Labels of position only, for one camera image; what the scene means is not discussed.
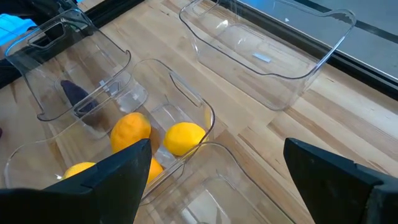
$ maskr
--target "wooden table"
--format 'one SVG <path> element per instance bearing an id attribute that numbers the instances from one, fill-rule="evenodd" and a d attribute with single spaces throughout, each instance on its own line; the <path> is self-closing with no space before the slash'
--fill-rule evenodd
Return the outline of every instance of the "wooden table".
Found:
<path id="1" fill-rule="evenodd" d="M 398 102 L 325 65 L 293 106 L 272 111 L 195 58 L 178 18 L 184 0 L 148 0 L 101 30 L 138 62 L 157 58 L 215 109 L 216 141 L 230 148 L 253 179 L 297 223 L 313 223 L 282 155 L 293 137 L 398 177 Z M 95 0 L 85 0 L 85 6 Z M 22 79 L 0 90 L 0 164 L 21 144 L 52 136 L 36 119 Z"/>

